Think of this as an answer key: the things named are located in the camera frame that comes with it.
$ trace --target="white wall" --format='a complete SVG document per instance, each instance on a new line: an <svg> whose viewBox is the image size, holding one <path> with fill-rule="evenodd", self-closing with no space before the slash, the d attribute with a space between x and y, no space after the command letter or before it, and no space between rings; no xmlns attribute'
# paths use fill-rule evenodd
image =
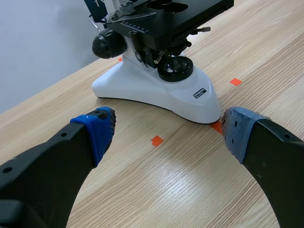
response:
<svg viewBox="0 0 304 228"><path fill-rule="evenodd" d="M83 0L0 1L0 113L95 61Z"/></svg>

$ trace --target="red square marker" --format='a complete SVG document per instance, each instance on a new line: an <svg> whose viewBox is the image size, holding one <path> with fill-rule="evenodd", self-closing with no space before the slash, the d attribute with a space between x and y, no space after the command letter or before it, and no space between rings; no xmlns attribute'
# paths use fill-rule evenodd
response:
<svg viewBox="0 0 304 228"><path fill-rule="evenodd" d="M163 142L163 139L158 135L152 139L152 145L158 147Z"/></svg>
<svg viewBox="0 0 304 228"><path fill-rule="evenodd" d="M218 133L223 134L222 124L220 121L210 124L210 127L212 127L214 130L216 130Z"/></svg>
<svg viewBox="0 0 304 228"><path fill-rule="evenodd" d="M239 84L242 83L241 80L237 79L237 78L233 78L231 81L230 81L231 84L235 85L235 86L238 86Z"/></svg>

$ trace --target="blue rubber fingertip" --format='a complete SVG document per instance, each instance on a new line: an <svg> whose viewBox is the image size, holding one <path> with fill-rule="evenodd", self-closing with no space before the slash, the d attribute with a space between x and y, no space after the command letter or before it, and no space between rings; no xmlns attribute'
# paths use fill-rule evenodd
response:
<svg viewBox="0 0 304 228"><path fill-rule="evenodd" d="M269 118L241 107L230 108L224 113L222 130L225 144L241 164L246 154L252 127L261 119Z"/></svg>
<svg viewBox="0 0 304 228"><path fill-rule="evenodd" d="M97 108L97 110L105 110L108 112L105 119L100 119L94 115L80 115L77 118L71 119L71 123L80 123L86 126L89 133L94 159L94 168L102 160L109 143L114 136L115 129L115 113L109 107Z"/></svg>

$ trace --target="white microscope base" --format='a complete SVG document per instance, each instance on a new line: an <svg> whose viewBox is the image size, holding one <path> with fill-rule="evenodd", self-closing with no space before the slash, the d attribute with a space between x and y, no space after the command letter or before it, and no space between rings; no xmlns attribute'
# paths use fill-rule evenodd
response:
<svg viewBox="0 0 304 228"><path fill-rule="evenodd" d="M92 89L99 98L155 105L196 123L214 123L221 116L210 79L196 67L187 79L166 82L158 76L157 69L143 68L123 58L122 62L95 80Z"/></svg>

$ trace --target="microscope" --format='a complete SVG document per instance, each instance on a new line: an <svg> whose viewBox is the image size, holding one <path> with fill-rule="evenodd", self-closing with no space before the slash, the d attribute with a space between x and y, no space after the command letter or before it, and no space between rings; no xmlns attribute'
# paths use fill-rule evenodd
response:
<svg viewBox="0 0 304 228"><path fill-rule="evenodd" d="M234 0L85 0L90 20L105 29L93 41L96 56L122 61L92 85L99 98L137 101L158 106L201 124L221 116L208 76L183 51L189 35L228 10Z"/></svg>

